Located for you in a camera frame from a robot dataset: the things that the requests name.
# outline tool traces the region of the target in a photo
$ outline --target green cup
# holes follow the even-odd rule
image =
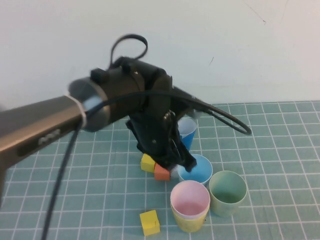
[[[210,209],[221,217],[234,214],[244,201],[248,187],[245,180],[233,171],[215,173],[208,185]]]

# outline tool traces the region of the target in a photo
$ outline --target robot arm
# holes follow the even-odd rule
[[[132,36],[138,39],[131,34],[118,42]],[[145,54],[148,45],[143,40]],[[89,77],[73,81],[64,96],[0,112],[0,197],[8,168],[75,130],[81,123],[83,130],[96,132],[126,116],[129,116],[126,126],[136,137],[141,152],[168,170],[178,164],[191,171],[197,163],[180,141],[178,120],[185,114],[192,115],[194,109],[210,113],[210,105],[174,87],[165,70],[138,58],[120,57],[112,62],[111,57],[107,70],[97,68]],[[144,94],[150,91],[167,94]],[[128,95],[132,97],[103,105]],[[244,123],[215,110],[244,130],[231,127],[251,134]]]

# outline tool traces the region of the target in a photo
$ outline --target pink cup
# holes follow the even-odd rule
[[[192,220],[207,214],[210,207],[210,194],[201,183],[186,180],[172,189],[170,202],[172,210],[178,216]]]

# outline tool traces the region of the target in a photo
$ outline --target black cable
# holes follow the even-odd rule
[[[114,51],[115,51],[116,47],[118,46],[118,44],[119,44],[120,42],[122,42],[123,40],[127,40],[127,39],[136,39],[136,40],[142,42],[142,43],[145,45],[144,51],[143,51],[140,55],[132,58],[133,61],[134,61],[134,60],[138,60],[138,59],[142,58],[144,55],[146,55],[146,53],[147,53],[147,51],[148,51],[148,41],[147,41],[147,39],[145,39],[143,36],[140,36],[140,35],[137,35],[137,34],[127,34],[127,35],[124,35],[124,36],[120,37],[120,38],[113,44],[113,46],[112,46],[112,48],[111,48],[109,68],[111,68],[112,65],[113,65],[113,63],[114,63]]]
[[[107,105],[111,105],[114,104],[116,102],[120,102],[120,101],[124,101],[126,99],[129,98],[134,98],[134,97],[141,97],[141,96],[152,96],[152,95],[160,95],[160,96],[167,96],[167,97],[171,97],[171,98],[175,98],[178,99],[182,102],[186,102],[189,105],[194,106],[195,109],[207,113],[209,115],[212,115],[213,117],[215,117],[216,119],[218,119],[219,121],[223,122],[224,124],[230,126],[231,128],[235,129],[236,131],[246,134],[246,135],[250,135],[251,134],[251,129],[244,124],[242,121],[240,121],[239,119],[237,119],[236,117],[230,115],[229,113],[222,111],[219,108],[216,108],[210,104],[207,104],[201,100],[197,100],[197,99],[193,99],[190,97],[185,97],[185,96],[180,96],[180,95],[176,95],[170,92],[166,92],[166,91],[154,91],[154,90],[146,90],[146,91],[140,91],[140,92],[134,92],[134,93],[129,93],[127,95],[123,95],[123,96],[119,96],[116,98],[113,98],[111,100],[107,100],[104,102],[101,102],[100,104],[98,104],[97,106],[95,106],[94,108],[92,108],[91,110],[86,112],[86,117],[87,119],[91,118],[94,114],[96,114],[100,109],[102,109],[103,107],[107,106]],[[223,118],[221,118],[220,116],[216,115],[216,112],[224,117],[226,117],[227,119],[233,121],[234,123],[238,124],[239,126],[241,126],[244,130],[238,128],[237,126],[232,125],[231,123],[227,122],[226,120],[224,120]],[[42,231],[42,236],[41,236],[41,240],[46,240],[47,235],[48,235],[48,231],[49,231],[49,226],[50,226],[50,222],[51,222],[51,218],[52,218],[52,214],[53,214],[53,210],[55,207],[55,203],[57,200],[57,195],[60,189],[60,185],[62,182],[62,178],[64,176],[65,173],[65,169],[66,166],[68,164],[70,155],[71,155],[71,151],[74,147],[74,144],[76,142],[76,139],[78,137],[79,131],[82,127],[82,122],[77,126],[76,130],[74,131],[70,142],[67,146],[67,149],[65,151],[65,155],[64,158],[62,160],[59,172],[58,172],[58,176],[56,178],[55,184],[54,184],[54,188],[53,188],[53,192],[51,195],[51,199],[50,199],[50,203],[49,203],[49,207],[48,210],[46,212],[46,216],[45,216],[45,222],[44,222],[44,227],[43,227],[43,231]]]
[[[58,195],[58,192],[59,192],[59,189],[60,189],[60,186],[61,186],[61,181],[62,181],[62,179],[64,177],[64,173],[65,173],[66,167],[68,165],[68,161],[69,161],[72,149],[74,148],[74,145],[75,145],[75,142],[77,140],[77,137],[78,137],[78,134],[80,132],[81,127],[82,127],[82,122],[79,123],[79,125],[76,127],[76,130],[72,134],[72,137],[70,139],[68,147],[66,148],[66,151],[65,151],[61,166],[59,168],[58,176],[56,177],[56,180],[55,180],[55,183],[54,183],[54,187],[53,187],[53,191],[52,191],[49,207],[48,207],[48,210],[46,211],[46,216],[45,216],[45,220],[44,220],[44,226],[43,226],[43,230],[42,230],[41,240],[46,240],[47,239],[47,235],[48,235],[48,231],[49,231],[49,226],[50,226],[52,214],[53,214],[54,207],[55,207],[56,200],[57,200],[57,195]]]
[[[94,108],[92,108],[91,110],[86,112],[86,116],[87,118],[90,118],[91,116],[93,116],[94,114],[96,114],[100,109],[102,109],[103,107],[107,106],[107,105],[111,105],[114,104],[118,101],[123,101],[129,98],[134,98],[134,97],[141,97],[141,96],[152,96],[152,95],[160,95],[160,96],[167,96],[167,97],[171,97],[174,99],[178,99],[182,102],[185,102],[187,104],[189,104],[191,107],[193,107],[194,109],[204,112],[206,114],[209,114],[213,117],[215,117],[216,119],[218,119],[219,121],[223,122],[224,124],[228,125],[229,127],[233,128],[234,130],[243,133],[245,135],[250,135],[251,129],[244,124],[242,121],[240,121],[239,119],[237,119],[236,117],[230,115],[229,113],[222,111],[219,108],[216,108],[215,106],[212,106],[208,103],[205,103],[201,100],[198,99],[194,99],[191,97],[185,97],[185,96],[180,96],[180,95],[176,95],[173,94],[171,92],[167,92],[167,91],[155,91],[155,90],[146,90],[146,91],[139,91],[139,92],[133,92],[133,93],[129,93],[123,96],[119,96],[119,97],[115,97],[113,99],[101,102],[100,104],[98,104],[97,106],[95,106]],[[223,118],[221,118],[220,116],[216,115],[215,113],[220,114],[224,117],[226,117],[227,119],[231,120],[232,122],[238,124],[239,126],[241,126],[243,129],[227,122],[226,120],[224,120]]]

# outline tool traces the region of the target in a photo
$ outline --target cup rim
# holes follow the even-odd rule
[[[211,182],[211,180],[213,179],[214,175],[216,175],[216,174],[218,174],[218,173],[221,173],[221,172],[229,172],[229,173],[236,174],[236,175],[238,175],[238,176],[242,179],[242,181],[244,182],[244,184],[245,184],[245,195],[244,195],[243,198],[241,198],[239,201],[233,202],[233,203],[224,202],[224,201],[221,201],[221,200],[219,200],[218,198],[216,198],[216,196],[212,193],[212,191],[211,191],[211,189],[210,189],[210,182]],[[209,192],[209,194],[210,194],[210,197],[212,196],[212,197],[214,197],[214,199],[217,200],[218,202],[220,202],[220,203],[222,203],[222,204],[227,204],[227,205],[234,205],[234,204],[237,204],[237,203],[241,202],[243,199],[246,198],[246,196],[247,196],[247,194],[248,194],[248,185],[247,185],[246,181],[244,180],[244,178],[243,178],[242,176],[240,176],[238,173],[236,173],[236,172],[234,172],[234,171],[229,171],[229,170],[222,170],[222,171],[218,171],[218,172],[216,172],[215,174],[213,174],[213,175],[211,176],[211,178],[210,178],[210,181],[209,181],[209,184],[208,184],[207,188],[208,188],[208,192]]]
[[[181,137],[186,137],[186,136],[192,134],[193,132],[195,132],[195,131],[197,130],[198,125],[197,125],[197,123],[196,123],[192,118],[188,118],[188,117],[186,117],[186,118],[181,118],[181,119],[178,121],[178,128],[179,128],[179,122],[180,122],[180,121],[190,121],[190,122],[192,121],[192,126],[194,127],[194,129],[193,129],[191,132],[189,132],[189,133],[181,134],[181,132],[179,131]]]
[[[211,162],[209,161],[209,159],[206,158],[205,156],[203,156],[203,155],[201,155],[201,154],[196,154],[196,153],[192,153],[192,154],[191,154],[191,156],[196,156],[196,155],[197,155],[197,156],[201,156],[202,158],[206,159],[206,160],[210,163],[210,166],[211,166],[211,175],[210,175],[205,181],[202,181],[202,182],[196,181],[197,183],[205,184],[205,183],[207,183],[207,182],[213,177],[213,175],[214,175],[214,174],[213,174],[213,173],[214,173],[214,168],[213,168]],[[194,181],[194,180],[185,180],[185,179],[180,175],[180,173],[179,173],[179,168],[183,168],[183,167],[180,166],[180,165],[178,165],[178,166],[176,167],[176,172],[178,173],[179,178],[181,178],[183,181]]]
[[[182,216],[178,215],[177,212],[174,211],[174,207],[171,205],[172,214],[175,215],[176,217],[178,217],[179,219],[182,219],[182,220],[187,221],[187,222],[194,222],[194,221],[199,220],[199,219],[202,218],[204,215],[207,215],[207,214],[208,214],[209,209],[210,209],[210,207],[206,210],[206,212],[205,212],[203,215],[201,215],[201,216],[199,216],[199,217],[197,217],[197,218],[186,219],[186,218],[183,218]]]
[[[171,207],[172,207],[172,210],[174,210],[174,211],[176,211],[177,213],[179,213],[179,214],[181,215],[181,216],[179,216],[179,217],[181,217],[181,218],[182,218],[182,216],[189,216],[189,215],[185,215],[185,214],[179,212],[179,211],[176,210],[176,208],[173,206],[173,204],[172,204],[172,192],[174,191],[174,189],[175,189],[176,186],[178,186],[179,184],[186,184],[186,182],[195,182],[195,183],[198,184],[199,186],[201,185],[201,187],[204,188],[204,189],[206,190],[206,193],[208,194],[208,197],[209,197],[209,206],[210,206],[210,203],[211,203],[210,192],[208,191],[208,189],[207,189],[203,184],[201,184],[200,182],[195,181],[195,180],[185,180],[185,181],[181,181],[181,182],[179,182],[177,185],[174,186],[174,188],[171,190],[171,193],[170,193],[170,205],[171,205]]]
[[[193,220],[193,219],[198,219],[199,217],[203,216],[204,213],[207,213],[208,210],[210,209],[210,202],[209,202],[209,205],[206,207],[205,210],[203,210],[202,212],[196,214],[196,215],[185,215],[185,214],[182,214],[180,212],[177,212],[176,209],[172,206],[172,204],[170,203],[170,206],[171,206],[171,210],[177,214],[179,217],[183,218],[183,219],[186,219],[186,220]]]

